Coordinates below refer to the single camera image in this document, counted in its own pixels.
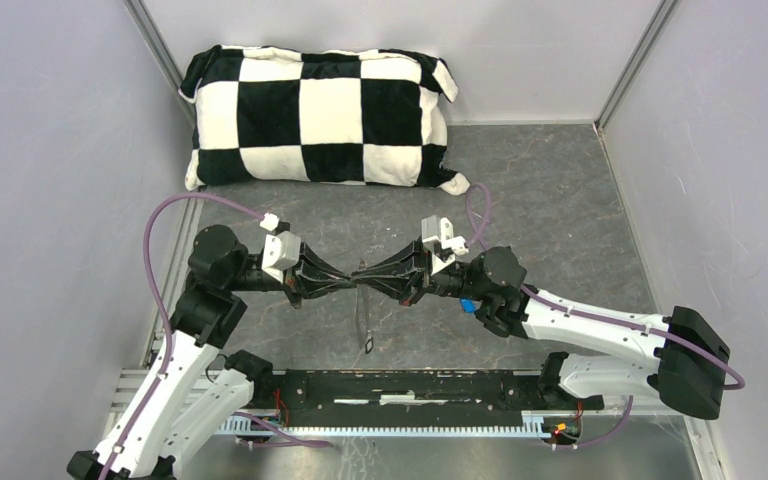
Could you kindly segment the blue key fob tag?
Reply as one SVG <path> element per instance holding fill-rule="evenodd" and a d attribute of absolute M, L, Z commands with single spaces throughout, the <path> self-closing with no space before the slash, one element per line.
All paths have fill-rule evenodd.
<path fill-rule="evenodd" d="M 461 305 L 463 312 L 466 314 L 474 315 L 475 312 L 478 310 L 478 306 L 473 300 L 461 298 L 459 300 L 459 303 Z"/>

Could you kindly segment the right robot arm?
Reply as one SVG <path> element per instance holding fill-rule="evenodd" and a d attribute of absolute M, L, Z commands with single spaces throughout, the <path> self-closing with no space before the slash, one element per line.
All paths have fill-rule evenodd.
<path fill-rule="evenodd" d="M 591 350 L 589 356 L 559 353 L 546 360 L 537 392 L 551 408 L 593 396 L 651 397 L 681 414 L 716 420 L 724 392 L 745 387 L 728 364 L 729 347 L 697 311 L 677 306 L 659 315 L 599 308 L 528 285 L 526 274 L 508 247 L 465 262 L 450 250 L 415 244 L 350 278 L 404 306 L 426 294 L 473 301 L 475 317 L 502 338 Z"/>

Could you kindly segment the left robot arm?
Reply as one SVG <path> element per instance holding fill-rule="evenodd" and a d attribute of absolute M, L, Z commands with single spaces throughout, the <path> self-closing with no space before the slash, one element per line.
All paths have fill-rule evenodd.
<path fill-rule="evenodd" d="M 262 407 L 274 394 L 271 363 L 238 352 L 206 393 L 184 404 L 247 309 L 239 293 L 279 291 L 298 306 L 353 285 L 288 230 L 267 235 L 262 251 L 252 254 L 229 227 L 209 226 L 196 235 L 188 266 L 154 363 L 109 434 L 73 455 L 67 466 L 72 478 L 180 478 L 236 410 Z"/>

